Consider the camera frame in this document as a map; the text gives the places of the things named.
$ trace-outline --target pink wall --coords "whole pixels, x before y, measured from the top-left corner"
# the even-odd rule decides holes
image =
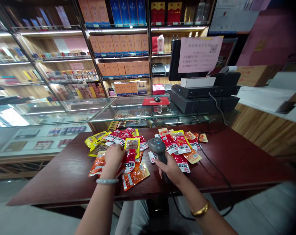
[[[296,54],[294,18],[286,10],[268,9],[260,12],[236,65],[284,65],[290,54]]]

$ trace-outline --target paper sign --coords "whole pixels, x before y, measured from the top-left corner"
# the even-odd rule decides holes
[[[83,63],[70,63],[72,70],[85,70]]]
[[[212,71],[218,61],[222,37],[182,38],[178,73]]]

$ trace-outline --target glass countertop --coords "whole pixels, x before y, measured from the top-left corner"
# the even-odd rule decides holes
[[[114,98],[0,105],[0,127],[86,123]]]

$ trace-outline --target white cardboard box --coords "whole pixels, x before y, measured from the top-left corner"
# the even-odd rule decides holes
[[[182,78],[181,86],[185,88],[213,86],[215,77]]]

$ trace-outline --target orange snack package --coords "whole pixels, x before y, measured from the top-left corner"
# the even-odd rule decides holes
[[[150,176],[150,173],[145,163],[135,164],[134,170],[130,173],[122,174],[124,191],[129,190],[148,176]]]

